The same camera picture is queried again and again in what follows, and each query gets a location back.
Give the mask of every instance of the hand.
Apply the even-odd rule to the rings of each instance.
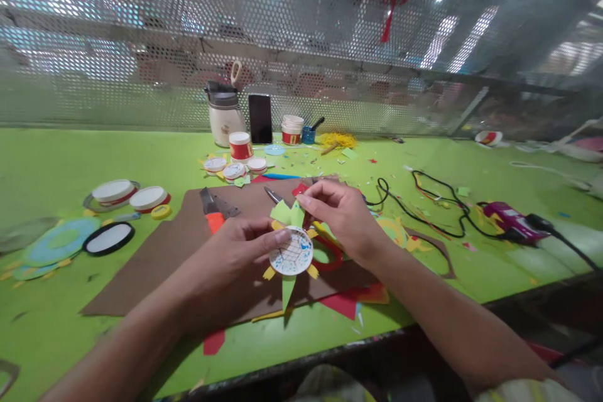
[[[329,225],[344,251],[363,267],[384,243],[391,242],[356,188],[322,180],[297,199],[307,212]]]
[[[242,275],[253,262],[291,236],[289,229],[273,231],[271,223],[270,218],[226,220],[218,232],[156,290],[163,299],[182,307],[187,331],[199,327],[221,328],[245,308],[245,303],[240,302],[251,291],[258,272],[251,279]],[[233,284],[239,278],[245,283]]]

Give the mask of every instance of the black phone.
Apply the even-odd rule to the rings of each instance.
[[[251,94],[249,96],[249,122],[252,143],[272,143],[270,96],[261,94]]]

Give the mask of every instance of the scissors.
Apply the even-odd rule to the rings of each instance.
[[[266,191],[268,196],[272,199],[272,201],[274,201],[276,204],[280,203],[283,200],[282,196],[278,195],[270,188],[264,187],[264,190]],[[285,201],[285,204],[289,207],[289,209],[291,208],[290,203]],[[341,267],[341,264],[344,263],[344,253],[341,251],[342,250],[341,243],[339,243],[339,241],[336,238],[331,236],[331,234],[329,234],[329,232],[325,229],[325,227],[322,224],[320,224],[319,222],[317,222],[317,221],[312,222],[312,226],[314,226],[314,228],[316,228],[316,232],[318,233],[318,235],[314,238],[318,242],[323,244],[325,247],[327,247],[327,249],[331,252],[331,254],[333,254],[333,256],[335,258],[335,261],[333,261],[331,263],[326,263],[326,264],[318,262],[316,259],[312,259],[312,264],[314,264],[314,266],[316,267],[316,269],[319,272],[337,270],[338,268]]]

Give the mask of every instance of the pen holder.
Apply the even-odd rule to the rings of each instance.
[[[310,126],[305,126],[301,131],[301,142],[303,144],[314,144],[316,131],[313,131]]]

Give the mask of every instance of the white bottle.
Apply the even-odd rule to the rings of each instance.
[[[209,101],[209,123],[214,141],[218,146],[228,148],[228,135],[247,131],[239,107],[237,90],[227,85],[208,82],[205,92]]]

